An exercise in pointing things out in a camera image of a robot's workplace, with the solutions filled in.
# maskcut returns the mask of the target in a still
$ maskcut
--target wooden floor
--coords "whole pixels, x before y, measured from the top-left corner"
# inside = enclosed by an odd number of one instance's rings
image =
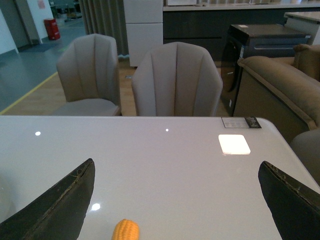
[[[136,116],[135,102],[131,88],[131,76],[135,70],[135,67],[130,67],[128,58],[119,59],[120,97],[123,116]],[[65,94],[59,76],[55,73],[21,99],[7,107],[0,114],[51,115],[51,113],[65,103]],[[228,116],[222,104],[219,104],[216,116]]]

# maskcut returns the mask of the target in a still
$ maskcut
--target yellow floor line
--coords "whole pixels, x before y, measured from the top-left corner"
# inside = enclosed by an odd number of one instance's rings
[[[43,82],[41,82],[38,86],[36,86],[35,88],[33,88],[32,90],[30,90],[28,93],[26,93],[25,95],[23,95],[22,97],[20,97],[17,101],[15,101],[14,103],[12,103],[10,106],[6,107],[4,110],[0,111],[0,115],[4,114],[5,112],[7,112],[9,109],[13,108],[15,105],[17,105],[18,103],[20,103],[23,99],[25,99],[26,97],[28,97],[30,94],[32,94],[35,90],[37,90],[38,88],[40,88],[43,84],[45,84],[46,82],[48,82],[50,79],[52,79],[55,75],[57,75],[58,72],[55,72],[54,74],[52,74],[50,77],[48,77],[46,80],[44,80]]]

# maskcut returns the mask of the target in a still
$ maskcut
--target white glossy tabletop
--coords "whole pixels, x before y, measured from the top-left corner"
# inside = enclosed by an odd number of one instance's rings
[[[18,211],[92,158],[80,240],[111,239],[122,219],[138,223],[140,240],[280,240],[261,162],[320,189],[277,129],[258,120],[260,129],[225,128],[219,117],[0,116],[0,176]],[[243,135],[250,154],[223,154],[222,134]]]

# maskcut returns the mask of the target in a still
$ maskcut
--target countertop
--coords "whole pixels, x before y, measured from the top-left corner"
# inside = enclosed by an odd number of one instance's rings
[[[320,21],[320,11],[286,12],[284,16],[286,18],[292,17],[294,19],[305,19],[315,22]]]
[[[253,9],[294,9],[294,8],[319,8],[320,0],[316,1],[301,1],[299,0],[285,0],[277,2],[257,2],[246,3],[200,3],[190,6],[164,6],[164,12],[171,11],[214,11],[214,10],[253,10]]]

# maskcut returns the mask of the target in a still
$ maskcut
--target sofa armrest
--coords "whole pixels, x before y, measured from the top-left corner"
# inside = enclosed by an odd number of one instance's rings
[[[304,120],[309,129],[320,127],[320,82],[265,56],[240,59],[238,65]]]
[[[309,77],[320,81],[320,45],[298,44],[293,66]]]

